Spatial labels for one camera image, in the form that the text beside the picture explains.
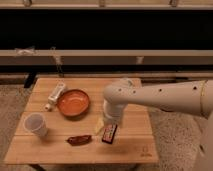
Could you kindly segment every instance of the red snack package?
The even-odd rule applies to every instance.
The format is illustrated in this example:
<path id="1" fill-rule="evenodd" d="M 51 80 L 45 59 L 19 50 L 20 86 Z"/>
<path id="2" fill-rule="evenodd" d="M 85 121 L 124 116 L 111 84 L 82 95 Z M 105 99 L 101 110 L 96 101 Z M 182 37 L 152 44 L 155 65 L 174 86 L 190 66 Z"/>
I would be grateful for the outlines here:
<path id="1" fill-rule="evenodd" d="M 112 144 L 117 130 L 117 125 L 107 125 L 102 137 L 102 142 Z"/>

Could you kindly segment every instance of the small bottle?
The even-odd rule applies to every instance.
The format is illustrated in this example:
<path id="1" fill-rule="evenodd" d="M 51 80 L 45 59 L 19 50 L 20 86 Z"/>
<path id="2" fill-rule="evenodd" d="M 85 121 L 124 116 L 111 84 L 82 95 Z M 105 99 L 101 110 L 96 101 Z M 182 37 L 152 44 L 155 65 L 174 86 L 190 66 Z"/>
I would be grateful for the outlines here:
<path id="1" fill-rule="evenodd" d="M 48 103 L 45 105 L 45 109 L 47 111 L 51 111 L 54 106 L 57 103 L 58 98 L 61 94 L 63 94 L 65 91 L 67 91 L 67 86 L 65 83 L 60 82 L 57 84 L 55 89 L 52 91 L 52 93 L 48 97 Z"/>

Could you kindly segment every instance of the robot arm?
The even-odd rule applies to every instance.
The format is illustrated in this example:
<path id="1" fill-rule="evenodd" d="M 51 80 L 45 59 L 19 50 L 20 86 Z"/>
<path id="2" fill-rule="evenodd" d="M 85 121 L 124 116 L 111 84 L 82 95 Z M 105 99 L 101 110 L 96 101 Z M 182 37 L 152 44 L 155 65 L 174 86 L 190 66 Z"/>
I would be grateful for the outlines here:
<path id="1" fill-rule="evenodd" d="M 134 87 L 122 79 L 104 89 L 105 124 L 120 124 L 127 104 L 157 107 L 208 118 L 193 171 L 213 170 L 213 81 Z"/>

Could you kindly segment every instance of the cup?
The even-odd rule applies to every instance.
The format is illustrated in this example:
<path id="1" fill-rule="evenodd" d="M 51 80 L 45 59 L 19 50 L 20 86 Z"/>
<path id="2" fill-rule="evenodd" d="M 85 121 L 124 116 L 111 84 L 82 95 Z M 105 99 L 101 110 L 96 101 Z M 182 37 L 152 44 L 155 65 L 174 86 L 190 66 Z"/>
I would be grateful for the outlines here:
<path id="1" fill-rule="evenodd" d="M 47 134 L 45 119 L 40 113 L 32 113 L 27 116 L 24 120 L 24 128 L 38 137 L 44 137 Z"/>

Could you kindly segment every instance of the orange bowl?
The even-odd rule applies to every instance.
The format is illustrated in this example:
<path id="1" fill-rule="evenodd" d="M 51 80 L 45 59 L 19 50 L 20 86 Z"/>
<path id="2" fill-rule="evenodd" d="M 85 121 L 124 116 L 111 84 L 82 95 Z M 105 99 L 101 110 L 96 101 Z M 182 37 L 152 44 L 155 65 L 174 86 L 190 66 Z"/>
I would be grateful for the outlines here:
<path id="1" fill-rule="evenodd" d="M 89 104 L 87 93 L 78 89 L 66 91 L 57 101 L 59 111 L 65 116 L 81 115 L 87 111 Z"/>

